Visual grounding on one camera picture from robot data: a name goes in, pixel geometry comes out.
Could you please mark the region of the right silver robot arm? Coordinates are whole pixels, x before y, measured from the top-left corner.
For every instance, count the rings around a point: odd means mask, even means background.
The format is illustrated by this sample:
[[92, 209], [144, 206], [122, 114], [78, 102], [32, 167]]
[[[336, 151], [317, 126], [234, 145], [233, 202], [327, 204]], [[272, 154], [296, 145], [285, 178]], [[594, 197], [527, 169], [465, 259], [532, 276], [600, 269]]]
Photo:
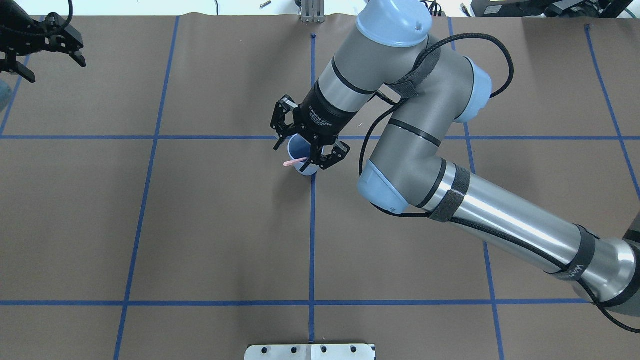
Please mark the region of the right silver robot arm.
[[362, 107], [387, 86], [398, 101], [379, 116], [384, 131], [359, 155], [358, 191], [380, 212], [398, 218], [448, 223], [566, 281], [606, 317], [639, 316], [639, 221], [623, 238], [601, 238], [468, 168], [440, 151], [453, 123], [477, 116], [496, 95], [487, 73], [449, 43], [483, 39], [503, 53], [509, 77], [514, 63], [506, 47], [483, 33], [445, 39], [429, 33], [432, 17], [416, 0], [373, 0], [300, 104], [288, 95], [274, 108], [275, 150], [287, 142], [301, 174], [345, 159], [339, 134]]

